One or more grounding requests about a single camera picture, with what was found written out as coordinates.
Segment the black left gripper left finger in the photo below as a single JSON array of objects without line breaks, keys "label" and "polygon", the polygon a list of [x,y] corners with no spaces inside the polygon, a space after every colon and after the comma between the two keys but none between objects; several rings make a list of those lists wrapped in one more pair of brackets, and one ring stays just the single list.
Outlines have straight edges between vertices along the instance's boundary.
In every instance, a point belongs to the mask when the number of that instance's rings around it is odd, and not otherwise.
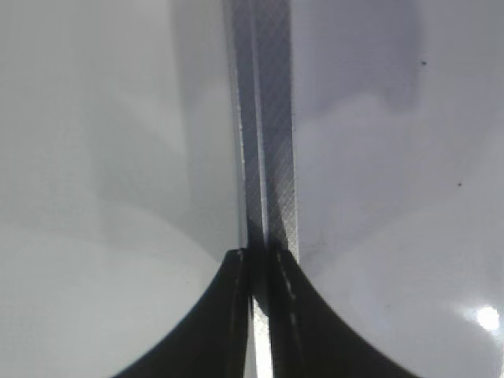
[{"label": "black left gripper left finger", "polygon": [[118,377],[243,377],[249,330],[250,253],[228,251],[184,319]]}]

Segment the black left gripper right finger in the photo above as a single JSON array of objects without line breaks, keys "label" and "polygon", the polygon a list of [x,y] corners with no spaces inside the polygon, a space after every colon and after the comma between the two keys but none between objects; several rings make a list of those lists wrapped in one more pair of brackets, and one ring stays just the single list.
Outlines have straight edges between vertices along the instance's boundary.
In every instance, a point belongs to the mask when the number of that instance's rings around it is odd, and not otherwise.
[{"label": "black left gripper right finger", "polygon": [[347,325],[323,300],[289,250],[267,263],[275,377],[413,377]]}]

